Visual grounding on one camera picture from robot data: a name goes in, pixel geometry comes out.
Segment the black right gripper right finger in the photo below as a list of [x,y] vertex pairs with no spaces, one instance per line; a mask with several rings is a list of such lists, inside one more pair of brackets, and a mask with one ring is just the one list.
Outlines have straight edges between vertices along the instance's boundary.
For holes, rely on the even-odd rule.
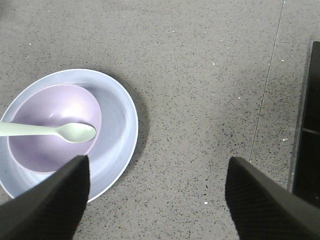
[[241,157],[229,160],[225,200],[241,240],[320,238],[320,210]]

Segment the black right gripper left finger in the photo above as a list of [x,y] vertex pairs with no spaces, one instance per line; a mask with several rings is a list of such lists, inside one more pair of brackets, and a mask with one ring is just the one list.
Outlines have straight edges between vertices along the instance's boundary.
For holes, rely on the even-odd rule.
[[89,158],[74,157],[43,182],[0,206],[2,240],[71,240],[90,192]]

